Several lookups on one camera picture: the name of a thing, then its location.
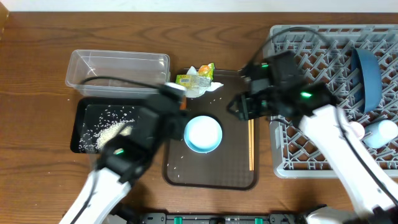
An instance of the white cup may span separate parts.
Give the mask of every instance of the white cup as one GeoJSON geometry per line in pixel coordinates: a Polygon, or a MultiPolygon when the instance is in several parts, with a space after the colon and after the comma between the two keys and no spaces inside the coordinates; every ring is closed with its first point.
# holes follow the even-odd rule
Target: white cup
{"type": "Polygon", "coordinates": [[[363,142],[373,149],[383,147],[398,135],[398,126],[390,120],[370,124],[365,127],[365,130],[372,132],[372,135],[364,139],[363,142]]]}

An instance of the chopsticks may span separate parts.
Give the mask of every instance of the chopsticks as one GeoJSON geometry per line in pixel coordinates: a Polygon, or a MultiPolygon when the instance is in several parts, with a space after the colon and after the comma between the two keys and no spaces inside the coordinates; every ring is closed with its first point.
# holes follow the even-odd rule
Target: chopsticks
{"type": "Polygon", "coordinates": [[[249,170],[254,170],[254,120],[248,121],[249,128],[249,170]]]}

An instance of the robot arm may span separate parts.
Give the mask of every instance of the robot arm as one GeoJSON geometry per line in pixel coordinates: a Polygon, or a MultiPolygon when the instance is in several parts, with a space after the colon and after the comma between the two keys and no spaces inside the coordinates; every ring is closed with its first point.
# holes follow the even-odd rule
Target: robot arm
{"type": "MultiPolygon", "coordinates": [[[[382,182],[394,198],[398,198],[398,185],[376,164],[355,136],[341,108],[332,105],[318,108],[313,111],[312,116],[304,116],[302,118],[299,128],[314,142],[341,180],[358,217],[365,219],[373,217],[377,209],[389,211],[395,208],[395,203],[375,183],[369,172],[351,150],[347,140],[341,133],[340,125],[346,131],[346,136],[353,149],[371,172],[382,182]]],[[[347,221],[345,218],[352,218],[341,215],[332,218],[330,213],[329,210],[326,214],[315,211],[315,213],[307,217],[307,221],[308,223],[342,223],[341,221],[347,221]]]]}
{"type": "Polygon", "coordinates": [[[109,140],[95,169],[60,223],[100,224],[131,190],[135,181],[149,168],[159,146],[166,139],[181,140],[188,121],[180,104],[185,87],[168,83],[151,95],[139,110],[141,122],[131,133],[109,140]]]}
{"type": "MultiPolygon", "coordinates": [[[[234,98],[227,110],[241,120],[282,115],[292,120],[325,156],[343,183],[356,215],[369,220],[397,216],[398,185],[376,164],[355,136],[345,113],[324,83],[309,85],[297,70],[294,53],[249,63],[241,75],[250,90],[234,98]]],[[[353,216],[315,212],[309,223],[342,223],[353,216]]]]}

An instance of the wood grain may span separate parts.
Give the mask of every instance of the wood grain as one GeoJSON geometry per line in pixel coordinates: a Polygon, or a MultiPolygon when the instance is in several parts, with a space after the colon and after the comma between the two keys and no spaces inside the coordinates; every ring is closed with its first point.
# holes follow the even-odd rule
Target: wood grain
{"type": "MultiPolygon", "coordinates": [[[[88,158],[69,150],[80,95],[64,79],[75,49],[157,52],[171,72],[214,62],[239,69],[276,24],[385,24],[398,14],[13,12],[0,43],[0,223],[57,223],[76,199],[88,158]]],[[[125,199],[175,213],[302,211],[352,206],[339,180],[279,179],[261,121],[260,179],[247,192],[172,187],[163,149],[125,199]]]]}
{"type": "Polygon", "coordinates": [[[9,11],[0,2],[0,40],[1,40],[2,33],[4,31],[4,25],[6,24],[8,15],[9,15],[9,11]]]}

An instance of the dish rack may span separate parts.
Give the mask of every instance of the dish rack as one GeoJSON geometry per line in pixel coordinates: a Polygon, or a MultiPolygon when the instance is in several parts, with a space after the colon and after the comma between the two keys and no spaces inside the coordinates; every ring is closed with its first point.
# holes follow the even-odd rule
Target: dish rack
{"type": "MultiPolygon", "coordinates": [[[[270,35],[297,26],[273,26],[270,35]]],[[[363,126],[382,119],[398,123],[398,25],[299,26],[317,30],[333,39],[332,46],[328,48],[317,36],[304,30],[288,32],[263,49],[264,57],[285,50],[294,51],[305,79],[309,83],[325,82],[337,96],[338,106],[346,111],[350,121],[357,121],[363,126]],[[382,100],[375,110],[365,114],[359,111],[363,102],[356,102],[353,97],[362,84],[354,86],[352,82],[353,77],[359,75],[358,69],[351,72],[352,48],[370,50],[377,57],[381,69],[382,100]]],[[[289,121],[283,116],[274,118],[289,121]]],[[[300,130],[274,121],[270,123],[270,133],[272,163],[278,177],[337,178],[328,161],[300,130]]],[[[397,149],[398,138],[380,149],[367,147],[390,177],[398,177],[397,149]]]]}

